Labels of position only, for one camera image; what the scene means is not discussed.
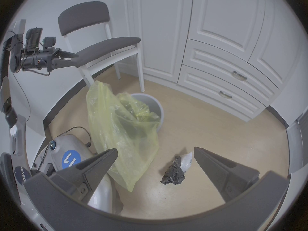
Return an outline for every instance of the metal handle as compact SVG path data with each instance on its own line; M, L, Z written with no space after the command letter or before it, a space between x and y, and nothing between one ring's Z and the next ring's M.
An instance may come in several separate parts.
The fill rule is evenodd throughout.
M239 74L238 72L236 72L236 71L233 71L233 73L232 73L233 75L235 75L235 76L238 76L238 77L240 77L240 78L242 78L243 80L247 80L247 77L245 77L245 76L243 76L243 75L241 75L241 74Z
M222 91L219 92L220 96L224 97L224 98L232 98L232 96L229 96L227 94L224 94Z

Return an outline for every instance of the white chair leg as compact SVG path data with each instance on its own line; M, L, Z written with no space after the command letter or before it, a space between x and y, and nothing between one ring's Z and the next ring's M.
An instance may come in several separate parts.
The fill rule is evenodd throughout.
M90 88L90 86L94 84L94 79L92 78L92 75L90 74L87 66L86 65L80 66L78 67L78 70L84 82L87 84L88 88Z
M121 79L121 75L120 75L120 70L119 70L118 64L114 63L113 65L115 67L116 76L118 77L118 79Z
M141 60L141 46L137 44L137 68L138 68L138 76L139 76L139 83L140 83L140 90L144 92L144 80L143 80L143 70L142 70L142 60Z

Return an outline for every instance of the translucent yellow bag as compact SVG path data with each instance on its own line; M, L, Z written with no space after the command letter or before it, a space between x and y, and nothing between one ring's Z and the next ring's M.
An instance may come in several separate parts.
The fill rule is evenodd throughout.
M128 93L113 95L110 86L99 81L87 93L87 108L97 152L118 149L108 174L131 192L158 151L160 117Z

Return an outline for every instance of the light wood floor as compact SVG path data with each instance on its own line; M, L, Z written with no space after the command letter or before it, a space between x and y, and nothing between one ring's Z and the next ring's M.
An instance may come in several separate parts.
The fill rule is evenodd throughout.
M140 92L137 77L121 73L118 80L114 68L96 78L112 86L114 94ZM157 98L164 108L165 119L158 133L160 149L132 193L117 185L124 204L122 216L141 219L179 218L201 213L224 204L206 174L193 159L186 178L180 185L163 185L160 180L175 155L185 154L195 146L259 170L287 177L288 140L283 125L267 110L253 120L239 118L197 98L145 80L145 93ZM76 94L50 124L52 137L73 126L89 129L85 96L87 87ZM72 134L83 142L88 135L82 129Z

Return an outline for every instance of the chair frame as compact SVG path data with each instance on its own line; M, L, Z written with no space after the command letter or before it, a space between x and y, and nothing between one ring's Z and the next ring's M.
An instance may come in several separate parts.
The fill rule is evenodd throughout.
M107 39L111 39L112 35L110 32L110 27L109 27L109 22L103 22L104 26L105 26L105 32L107 35ZM67 44L68 50L70 52L74 52L72 49L72 46L68 40L67 34L63 36L64 40ZM111 52L111 56L100 61L100 68L99 69L95 69L95 72L98 72L99 70L102 70L112 64L114 64L115 67L115 71L116 71L116 75L118 77L118 79L121 79L120 76L120 71L119 71L119 67L117 66L117 62L121 61L129 56L133 56L133 55L137 55L136 59L137 59L137 69L138 69L138 76L139 76L139 83L140 83L140 90L141 92L144 92L144 79L143 79L143 70L142 70L142 59L141 59L141 44L135 44L134 48L119 52L117 54L113 54ZM94 73L90 73L89 68L90 64L87 63L83 66L77 67L84 82L86 83L86 85L90 88L90 86L94 83L94 79L92 78L92 75Z

